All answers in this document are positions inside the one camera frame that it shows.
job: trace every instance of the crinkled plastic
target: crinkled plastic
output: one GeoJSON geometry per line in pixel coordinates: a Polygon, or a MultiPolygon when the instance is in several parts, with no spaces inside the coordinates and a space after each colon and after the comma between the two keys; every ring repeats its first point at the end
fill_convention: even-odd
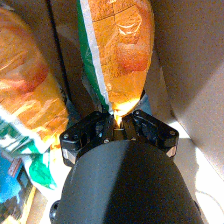
{"type": "Polygon", "coordinates": [[[101,103],[124,116],[141,97],[154,42],[148,0],[77,0],[85,72],[101,103]]]}
{"type": "Polygon", "coordinates": [[[32,32],[14,13],[0,8],[0,149],[32,160],[31,179],[53,188],[49,147],[59,149],[67,111],[32,32]]]}

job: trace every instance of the plastic packaging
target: plastic packaging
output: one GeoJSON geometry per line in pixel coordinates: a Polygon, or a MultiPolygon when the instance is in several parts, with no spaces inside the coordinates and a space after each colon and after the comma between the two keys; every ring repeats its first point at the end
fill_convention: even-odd
{"type": "Polygon", "coordinates": [[[60,149],[68,122],[60,89],[17,15],[0,8],[0,31],[0,149],[29,161],[32,181],[54,189],[47,150],[60,149]]]}
{"type": "Polygon", "coordinates": [[[85,72],[101,103],[124,116],[139,102],[151,63],[153,12],[148,0],[78,0],[85,72]]]}

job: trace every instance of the screw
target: screw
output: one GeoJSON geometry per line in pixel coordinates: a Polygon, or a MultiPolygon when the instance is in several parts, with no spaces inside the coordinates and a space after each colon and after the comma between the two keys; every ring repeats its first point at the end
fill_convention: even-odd
{"type": "Polygon", "coordinates": [[[65,135],[64,135],[64,139],[67,139],[68,137],[69,137],[68,134],[65,134],[65,135]]]}
{"type": "Polygon", "coordinates": [[[106,144],[106,143],[109,143],[110,140],[108,138],[106,138],[103,142],[106,144]]]}
{"type": "Polygon", "coordinates": [[[171,135],[176,135],[175,131],[170,131],[171,135]]]}
{"type": "Polygon", "coordinates": [[[79,136],[78,135],[74,135],[74,140],[78,140],[79,136]]]}

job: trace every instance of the cardboard wall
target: cardboard wall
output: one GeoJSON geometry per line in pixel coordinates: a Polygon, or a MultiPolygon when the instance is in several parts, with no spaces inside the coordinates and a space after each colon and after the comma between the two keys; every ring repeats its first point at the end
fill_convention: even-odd
{"type": "Polygon", "coordinates": [[[152,0],[175,116],[224,178],[224,4],[152,0]]]}

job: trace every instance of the black cylinder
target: black cylinder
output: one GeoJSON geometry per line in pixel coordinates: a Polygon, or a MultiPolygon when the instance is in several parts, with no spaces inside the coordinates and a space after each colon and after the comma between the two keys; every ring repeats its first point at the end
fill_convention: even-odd
{"type": "Polygon", "coordinates": [[[65,182],[54,223],[203,223],[162,151],[115,141],[84,154],[65,182]]]}

